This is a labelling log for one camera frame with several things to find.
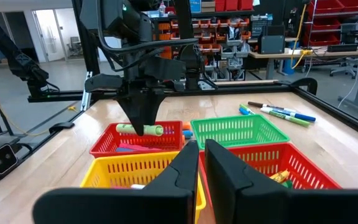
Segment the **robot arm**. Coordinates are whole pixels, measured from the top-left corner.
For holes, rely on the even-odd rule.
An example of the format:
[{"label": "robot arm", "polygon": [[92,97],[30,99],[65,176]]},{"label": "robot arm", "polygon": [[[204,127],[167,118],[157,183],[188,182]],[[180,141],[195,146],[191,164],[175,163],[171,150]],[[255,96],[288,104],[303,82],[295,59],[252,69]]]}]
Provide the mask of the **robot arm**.
[{"label": "robot arm", "polygon": [[42,90],[47,86],[49,74],[42,70],[29,56],[23,54],[15,43],[5,34],[0,26],[0,51],[7,58],[11,72],[23,81],[27,81],[30,94],[33,97],[44,95]]}]

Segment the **gray floor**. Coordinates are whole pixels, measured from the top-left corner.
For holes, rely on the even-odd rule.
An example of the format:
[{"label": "gray floor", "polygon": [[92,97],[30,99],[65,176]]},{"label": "gray floor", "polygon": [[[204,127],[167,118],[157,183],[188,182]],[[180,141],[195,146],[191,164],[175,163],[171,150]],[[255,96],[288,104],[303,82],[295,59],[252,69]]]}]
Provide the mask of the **gray floor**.
[{"label": "gray floor", "polygon": [[[43,63],[41,67],[50,74],[49,82],[54,83],[60,87],[61,90],[82,90],[84,85],[86,68],[83,60],[76,60],[71,62],[52,62]],[[337,106],[339,104],[337,98],[339,95],[346,95],[354,84],[349,75],[344,73],[337,73],[334,77],[329,76],[330,66],[328,67],[314,67],[312,68],[309,77],[315,78],[318,81],[318,97],[322,100]],[[101,63],[101,72],[112,74],[107,63]],[[259,72],[260,77],[264,77],[264,72]],[[274,79],[278,80],[297,80],[303,78],[305,74],[296,72],[294,75],[284,77],[280,74],[275,74]],[[256,78],[247,73],[246,80],[256,80]],[[352,100],[355,97],[358,84],[354,91],[349,95]],[[76,112],[69,111],[67,108],[70,105],[75,105],[76,109],[80,109],[80,102],[53,102],[53,103],[28,103],[27,97],[29,91],[25,82],[12,75],[7,67],[0,67],[0,102],[6,114],[15,124],[28,131],[33,129],[39,123],[49,119],[51,116],[63,111],[58,116],[46,122],[42,126],[33,130],[36,134],[42,132],[52,125],[60,122],[65,122],[76,115]],[[344,106],[341,109],[347,113],[352,114],[358,118],[358,111]],[[12,126],[15,133],[21,132]],[[40,136],[27,136],[22,139],[22,142],[37,144],[45,139],[48,134]]]}]

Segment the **blue object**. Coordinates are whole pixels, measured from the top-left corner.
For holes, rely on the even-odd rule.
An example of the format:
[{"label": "blue object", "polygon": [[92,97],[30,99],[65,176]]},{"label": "blue object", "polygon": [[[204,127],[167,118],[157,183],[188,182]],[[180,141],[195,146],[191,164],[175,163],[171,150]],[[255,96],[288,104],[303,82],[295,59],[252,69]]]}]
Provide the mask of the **blue object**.
[{"label": "blue object", "polygon": [[248,114],[249,114],[249,112],[246,111],[246,110],[244,110],[243,108],[240,108],[239,111],[240,111],[240,113],[241,113],[242,115],[248,115]]},{"label": "blue object", "polygon": [[190,0],[190,11],[201,12],[201,0]]},{"label": "blue object", "polygon": [[[292,49],[294,44],[295,44],[295,42],[289,42],[288,47]],[[299,41],[296,43],[295,49],[297,49],[298,47],[299,47]],[[293,75],[295,73],[295,71],[294,71],[294,69],[292,69],[292,67],[295,66],[296,62],[297,62],[297,59],[295,59],[295,58],[292,61],[292,65],[291,65],[291,59],[284,60],[283,72],[288,75]]]},{"label": "blue object", "polygon": [[298,114],[298,113],[289,112],[289,111],[285,111],[285,110],[278,110],[278,109],[273,109],[273,111],[278,112],[280,114],[285,114],[285,115],[291,116],[293,118],[302,119],[303,121],[312,121],[312,122],[316,121],[316,118],[314,118],[312,116],[307,116],[307,115],[303,115],[303,114]]},{"label": "blue object", "polygon": [[193,137],[193,132],[190,130],[183,130],[183,135],[185,135],[185,139],[191,139],[191,137]]},{"label": "blue object", "polygon": [[133,149],[126,149],[126,148],[117,148],[116,152],[133,152]]}]

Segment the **green basket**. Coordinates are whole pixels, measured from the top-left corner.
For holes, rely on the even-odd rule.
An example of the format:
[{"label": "green basket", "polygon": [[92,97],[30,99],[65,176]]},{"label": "green basket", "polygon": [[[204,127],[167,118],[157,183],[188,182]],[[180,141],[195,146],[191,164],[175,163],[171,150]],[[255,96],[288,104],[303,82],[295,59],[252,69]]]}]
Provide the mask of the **green basket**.
[{"label": "green basket", "polygon": [[214,139],[224,147],[250,146],[287,142],[290,138],[264,116],[230,116],[191,121],[198,147],[205,149],[205,140]]}]

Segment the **workbench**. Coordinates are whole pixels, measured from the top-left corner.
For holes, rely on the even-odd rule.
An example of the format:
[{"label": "workbench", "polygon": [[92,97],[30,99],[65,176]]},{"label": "workbench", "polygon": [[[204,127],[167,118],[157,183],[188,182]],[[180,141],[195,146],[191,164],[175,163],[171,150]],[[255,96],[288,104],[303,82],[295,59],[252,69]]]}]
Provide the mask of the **workbench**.
[{"label": "workbench", "polygon": [[[358,132],[293,92],[168,97],[160,106],[157,120],[191,121],[239,115],[239,104],[248,101],[292,108],[316,117],[315,124],[304,128],[265,114],[341,187],[358,188]],[[91,146],[108,124],[125,121],[128,118],[116,101],[99,100],[74,120],[73,128],[51,138],[0,181],[0,223],[32,223],[33,204],[43,193],[60,187],[80,186],[94,159],[89,154]],[[209,205],[201,212],[198,223],[214,223]]]},{"label": "workbench", "polygon": [[[274,60],[284,60],[293,58],[300,58],[301,54],[294,53],[293,55],[290,53],[289,48],[285,48],[285,53],[283,54],[260,54],[258,52],[249,52],[248,56],[256,59],[268,59],[266,66],[266,80],[273,79],[274,76]],[[303,58],[341,58],[341,57],[358,57],[358,50],[355,52],[327,52],[326,49],[317,48],[315,54],[305,55]]]}]

